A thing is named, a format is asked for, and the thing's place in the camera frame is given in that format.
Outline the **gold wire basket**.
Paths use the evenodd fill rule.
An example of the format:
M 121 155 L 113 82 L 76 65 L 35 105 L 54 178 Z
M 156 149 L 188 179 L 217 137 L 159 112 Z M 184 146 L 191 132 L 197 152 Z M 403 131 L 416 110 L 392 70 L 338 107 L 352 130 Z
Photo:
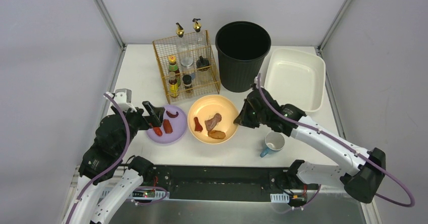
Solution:
M 154 40 L 152 46 L 168 103 L 220 93 L 219 70 L 207 30 Z

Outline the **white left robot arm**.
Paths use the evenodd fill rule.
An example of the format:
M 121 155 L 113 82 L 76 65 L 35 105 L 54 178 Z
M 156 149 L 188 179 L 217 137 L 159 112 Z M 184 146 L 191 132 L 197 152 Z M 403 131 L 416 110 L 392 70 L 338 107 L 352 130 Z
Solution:
M 120 181 L 100 199 L 137 133 L 160 127 L 163 123 L 164 107 L 155 107 L 148 101 L 142 105 L 143 108 L 134 108 L 129 103 L 121 104 L 115 100 L 114 113 L 101 120 L 94 143 L 83 155 L 74 200 L 63 223 L 109 223 L 132 191 L 147 179 L 153 164 L 136 156 Z

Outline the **blue mug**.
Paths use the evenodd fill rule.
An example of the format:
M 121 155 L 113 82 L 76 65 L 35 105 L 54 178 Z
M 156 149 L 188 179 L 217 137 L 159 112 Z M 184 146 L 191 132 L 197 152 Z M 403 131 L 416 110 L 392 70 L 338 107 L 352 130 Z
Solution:
M 271 131 L 264 138 L 264 148 L 260 153 L 260 157 L 265 157 L 268 154 L 276 153 L 282 150 L 285 146 L 285 138 L 281 133 Z

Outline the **clear oil dispenser bottle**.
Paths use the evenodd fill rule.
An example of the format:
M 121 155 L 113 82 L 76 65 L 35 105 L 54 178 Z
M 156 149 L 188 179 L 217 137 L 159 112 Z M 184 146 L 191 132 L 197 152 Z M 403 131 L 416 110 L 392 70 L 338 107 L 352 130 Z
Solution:
M 188 60 L 188 43 L 184 38 L 184 28 L 177 22 L 177 29 L 176 29 L 176 47 L 177 47 L 177 53 L 182 62 L 185 62 Z

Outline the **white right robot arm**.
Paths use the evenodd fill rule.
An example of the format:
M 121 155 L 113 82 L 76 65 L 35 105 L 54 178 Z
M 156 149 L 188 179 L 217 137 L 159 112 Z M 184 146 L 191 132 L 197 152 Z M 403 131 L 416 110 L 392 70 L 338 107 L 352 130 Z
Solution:
M 371 203 L 385 177 L 386 155 L 382 150 L 367 150 L 334 136 L 298 107 L 279 105 L 264 88 L 253 88 L 247 95 L 234 123 L 248 128 L 266 125 L 313 147 L 336 163 L 319 165 L 295 160 L 287 175 L 302 183 L 343 187 L 357 201 Z

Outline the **small black spice jar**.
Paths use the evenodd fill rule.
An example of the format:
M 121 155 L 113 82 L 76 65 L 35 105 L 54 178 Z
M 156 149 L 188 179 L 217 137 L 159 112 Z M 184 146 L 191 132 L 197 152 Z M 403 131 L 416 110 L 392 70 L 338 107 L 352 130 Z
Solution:
M 185 92 L 189 94 L 192 93 L 192 77 L 190 75 L 184 75 L 182 77 L 182 83 L 184 84 Z

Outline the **purple plate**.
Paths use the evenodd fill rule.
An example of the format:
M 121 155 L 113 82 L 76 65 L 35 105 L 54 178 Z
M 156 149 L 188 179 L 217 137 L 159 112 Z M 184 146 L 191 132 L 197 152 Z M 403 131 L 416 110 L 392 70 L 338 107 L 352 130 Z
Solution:
M 161 137 L 157 136 L 153 129 L 149 129 L 146 131 L 147 137 L 159 144 L 172 144 L 176 141 L 178 141 L 187 131 L 188 124 L 187 124 L 187 115 L 186 113 L 179 107 L 174 105 L 164 105 L 165 110 L 169 110 L 173 113 L 176 111 L 179 112 L 179 116 L 177 118 L 171 119 L 167 116 L 166 112 L 164 113 L 164 120 L 168 119 L 173 127 L 173 133 L 166 134 L 164 132 L 163 126 L 161 127 L 161 130 L 163 132 L 163 135 Z

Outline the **orange plate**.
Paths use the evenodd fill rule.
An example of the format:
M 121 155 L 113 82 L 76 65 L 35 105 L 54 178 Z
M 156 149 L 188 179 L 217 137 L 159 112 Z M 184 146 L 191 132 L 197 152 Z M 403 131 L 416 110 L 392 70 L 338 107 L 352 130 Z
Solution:
M 212 118 L 216 113 L 221 114 L 222 120 L 219 122 L 214 130 L 226 133 L 225 139 L 213 139 L 208 136 L 208 131 L 205 128 L 204 121 Z M 230 140 L 237 132 L 238 125 L 234 124 L 234 119 L 238 116 L 238 110 L 235 105 L 226 97 L 221 95 L 208 95 L 198 99 L 191 106 L 188 116 L 187 124 L 190 133 L 199 141 L 206 144 L 221 144 Z M 194 131 L 194 117 L 198 117 L 199 122 L 203 126 L 202 132 Z

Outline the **black lid spice jar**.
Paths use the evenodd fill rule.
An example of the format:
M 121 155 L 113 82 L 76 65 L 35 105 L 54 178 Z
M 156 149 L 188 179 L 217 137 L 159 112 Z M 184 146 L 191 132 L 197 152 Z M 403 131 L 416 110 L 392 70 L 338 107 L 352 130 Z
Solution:
M 196 78 L 200 84 L 207 84 L 211 81 L 211 65 L 207 58 L 199 56 L 196 69 Z

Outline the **small yellow label bottle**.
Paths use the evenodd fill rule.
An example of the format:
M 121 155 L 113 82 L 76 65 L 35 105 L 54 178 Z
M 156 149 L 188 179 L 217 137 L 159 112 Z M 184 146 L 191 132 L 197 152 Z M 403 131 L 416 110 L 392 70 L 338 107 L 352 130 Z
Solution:
M 175 72 L 169 72 L 168 83 L 170 88 L 170 96 L 172 98 L 177 98 L 179 95 L 178 89 L 178 80 Z

